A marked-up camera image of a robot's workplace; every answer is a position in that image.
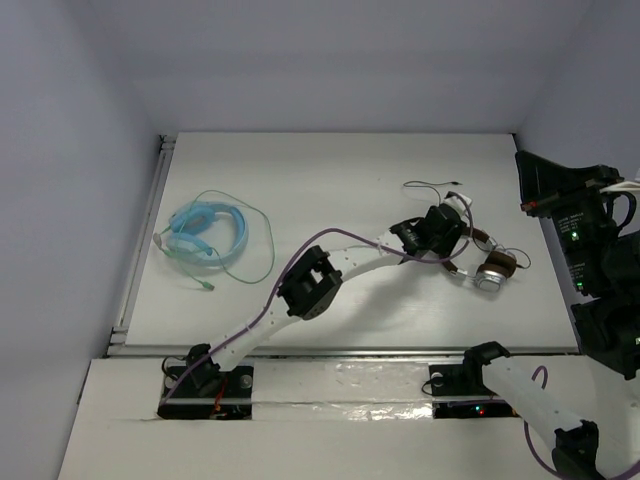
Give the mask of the brown silver headphones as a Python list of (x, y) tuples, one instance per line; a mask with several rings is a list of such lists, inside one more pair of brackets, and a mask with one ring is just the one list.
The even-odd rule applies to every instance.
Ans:
[(444, 262), (444, 269), (453, 276), (471, 280), (477, 289), (498, 292), (520, 267), (516, 256), (483, 230), (465, 226), (462, 237), (482, 245), (482, 250), (487, 253), (484, 262), (473, 275), (459, 269), (452, 261)]

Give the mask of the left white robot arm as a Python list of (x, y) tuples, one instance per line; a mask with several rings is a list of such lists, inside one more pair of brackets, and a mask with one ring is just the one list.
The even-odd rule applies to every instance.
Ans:
[(200, 397), (219, 394), (228, 374), (249, 353), (280, 330), (324, 314), (346, 282), (405, 262), (445, 264), (465, 251), (458, 242), (473, 225), (471, 201), (452, 192), (425, 216), (395, 224), (375, 239), (340, 228), (318, 232), (285, 265), (257, 317), (214, 346), (191, 348), (184, 358), (186, 370), (164, 398), (184, 383)]

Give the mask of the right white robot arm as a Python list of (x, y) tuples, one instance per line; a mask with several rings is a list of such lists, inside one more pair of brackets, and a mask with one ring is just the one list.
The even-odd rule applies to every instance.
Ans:
[(613, 218), (618, 197), (631, 221), (637, 184), (605, 165), (569, 168), (521, 150), (515, 155), (521, 209), (551, 219), (575, 290), (581, 350), (590, 368), (597, 416), (562, 406), (497, 342), (468, 349), (461, 378), (509, 404), (551, 451), (563, 479), (630, 479), (639, 472), (639, 234)]

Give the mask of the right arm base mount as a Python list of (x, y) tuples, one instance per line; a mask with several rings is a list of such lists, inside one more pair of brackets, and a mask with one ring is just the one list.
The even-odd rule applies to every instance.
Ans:
[(421, 391), (431, 400), (435, 419), (518, 417), (503, 399), (469, 379), (461, 364), (430, 365)]

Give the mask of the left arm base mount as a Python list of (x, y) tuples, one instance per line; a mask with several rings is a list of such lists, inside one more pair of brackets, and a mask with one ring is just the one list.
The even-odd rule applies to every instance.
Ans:
[(163, 360), (163, 389), (157, 415), (165, 420), (250, 420), (254, 366), (241, 364), (198, 387), (189, 374), (168, 400), (165, 399), (176, 381), (186, 371), (181, 357)]

